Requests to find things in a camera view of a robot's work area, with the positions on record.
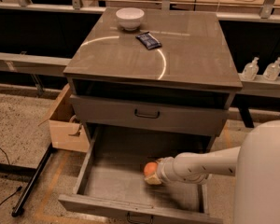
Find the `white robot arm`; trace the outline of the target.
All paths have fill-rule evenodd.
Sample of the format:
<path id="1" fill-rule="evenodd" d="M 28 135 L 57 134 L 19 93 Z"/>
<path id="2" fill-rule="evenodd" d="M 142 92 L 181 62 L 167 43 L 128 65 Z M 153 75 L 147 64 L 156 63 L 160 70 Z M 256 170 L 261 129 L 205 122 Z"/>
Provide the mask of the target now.
<path id="1" fill-rule="evenodd" d="M 260 124 L 238 147 L 184 152 L 144 168 L 149 185 L 203 184 L 210 175 L 235 177 L 233 224 L 280 224 L 280 120 Z"/>

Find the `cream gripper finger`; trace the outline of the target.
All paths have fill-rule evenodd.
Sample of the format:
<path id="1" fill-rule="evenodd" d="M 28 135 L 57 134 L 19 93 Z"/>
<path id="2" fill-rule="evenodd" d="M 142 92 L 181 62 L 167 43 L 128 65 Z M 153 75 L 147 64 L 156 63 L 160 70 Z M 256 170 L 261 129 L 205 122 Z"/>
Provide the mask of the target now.
<path id="1" fill-rule="evenodd" d="M 145 178 L 145 181 L 149 184 L 149 185 L 160 185 L 161 181 L 159 180 L 159 178 L 155 175 L 150 175 L 147 176 Z"/>

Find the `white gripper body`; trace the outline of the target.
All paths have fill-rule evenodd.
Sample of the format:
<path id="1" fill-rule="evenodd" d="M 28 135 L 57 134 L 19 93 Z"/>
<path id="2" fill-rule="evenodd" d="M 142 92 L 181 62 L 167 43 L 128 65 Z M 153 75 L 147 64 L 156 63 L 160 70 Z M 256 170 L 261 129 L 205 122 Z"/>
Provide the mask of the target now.
<path id="1" fill-rule="evenodd" d="M 157 177 L 162 183 L 175 182 L 177 180 L 177 175 L 174 171 L 174 158 L 166 157 L 157 160 Z"/>

